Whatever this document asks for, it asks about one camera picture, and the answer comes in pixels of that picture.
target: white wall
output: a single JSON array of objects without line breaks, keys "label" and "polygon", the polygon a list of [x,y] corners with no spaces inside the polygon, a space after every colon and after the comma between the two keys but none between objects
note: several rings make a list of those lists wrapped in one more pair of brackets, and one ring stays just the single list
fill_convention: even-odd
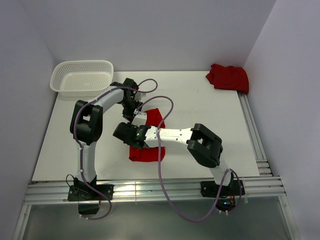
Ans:
[{"label": "white wall", "polygon": [[11,239],[55,100],[54,59],[17,0],[0,1],[0,239]]},{"label": "white wall", "polygon": [[320,1],[277,0],[245,70],[249,102],[303,239],[320,239]]},{"label": "white wall", "polygon": [[243,66],[276,0],[20,0],[59,61],[118,71]]}]

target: metal frame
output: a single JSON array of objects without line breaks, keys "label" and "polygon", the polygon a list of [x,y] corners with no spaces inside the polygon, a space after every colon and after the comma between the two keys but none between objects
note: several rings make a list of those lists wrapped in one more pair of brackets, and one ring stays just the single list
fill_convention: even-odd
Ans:
[{"label": "metal frame", "polygon": [[[284,186],[281,178],[279,176],[273,176],[271,172],[247,96],[243,93],[238,93],[238,97],[260,173],[260,177],[241,178],[246,190],[246,195],[244,197],[279,197],[290,237],[294,240],[299,240],[299,232],[288,206]],[[164,183],[172,200],[199,200],[203,199],[200,194],[200,182],[212,179],[213,178],[166,179],[164,180]],[[97,184],[114,185],[113,202],[150,202],[166,200],[159,181],[154,179],[98,181]],[[34,182],[33,184],[30,184],[26,191],[13,239],[22,239],[32,205],[78,204],[78,202],[67,201],[68,191],[69,187],[64,181]],[[97,201],[84,201],[83,203],[95,202]]]},{"label": "metal frame", "polygon": [[26,226],[27,226],[27,222],[29,219],[29,214],[31,211],[31,206],[32,205],[23,205],[21,212],[20,212],[20,216],[18,219],[18,222],[16,224],[15,227],[15,232],[13,235],[13,240],[22,240],[24,237],[24,233],[26,230]]}]

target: red cloth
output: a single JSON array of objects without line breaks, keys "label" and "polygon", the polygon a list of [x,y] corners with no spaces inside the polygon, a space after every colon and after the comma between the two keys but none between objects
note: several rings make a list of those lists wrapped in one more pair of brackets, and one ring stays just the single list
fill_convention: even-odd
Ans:
[{"label": "red cloth", "polygon": [[[145,125],[158,127],[158,124],[162,120],[161,113],[158,108],[150,109],[146,112],[146,123]],[[165,123],[161,124],[161,128],[166,127]],[[165,147],[161,147],[161,160],[164,159],[166,154]],[[129,159],[133,162],[157,162],[158,161],[158,147],[136,149],[130,147]]]},{"label": "red cloth", "polygon": [[210,72],[205,76],[215,89],[236,90],[249,93],[249,80],[246,71],[237,66],[211,65]]}]

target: white basket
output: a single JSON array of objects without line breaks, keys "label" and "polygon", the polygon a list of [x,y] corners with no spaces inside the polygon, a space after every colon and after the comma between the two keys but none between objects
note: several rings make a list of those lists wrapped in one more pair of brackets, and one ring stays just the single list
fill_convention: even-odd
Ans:
[{"label": "white basket", "polygon": [[93,97],[106,90],[113,76],[109,61],[64,61],[54,68],[50,88],[66,97]]}]

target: white table surface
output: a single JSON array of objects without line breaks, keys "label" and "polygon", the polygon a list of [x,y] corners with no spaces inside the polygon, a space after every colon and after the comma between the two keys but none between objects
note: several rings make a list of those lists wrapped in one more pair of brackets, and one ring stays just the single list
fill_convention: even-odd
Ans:
[{"label": "white table surface", "polygon": [[[230,168],[240,177],[257,177],[259,171],[236,91],[217,90],[206,79],[206,71],[150,71],[115,72],[113,80],[125,78],[137,83],[147,78],[157,80],[155,92],[147,94],[142,101],[165,95],[172,98],[174,109],[165,121],[170,129],[192,128],[195,123],[204,124],[222,138],[223,156]],[[141,90],[154,87],[146,82]],[[70,122],[78,98],[58,94],[50,122],[42,144],[33,181],[62,181],[67,174],[75,175],[78,166],[77,148],[69,132]],[[143,110],[159,108],[162,116],[170,109],[166,99],[155,99]],[[95,151],[95,170],[99,180],[145,180],[157,179],[156,162],[132,162],[129,146],[112,136],[122,118],[122,106],[117,104],[103,115],[103,133]],[[211,178],[206,167],[199,165],[187,149],[167,148],[161,164],[165,179]]]}]

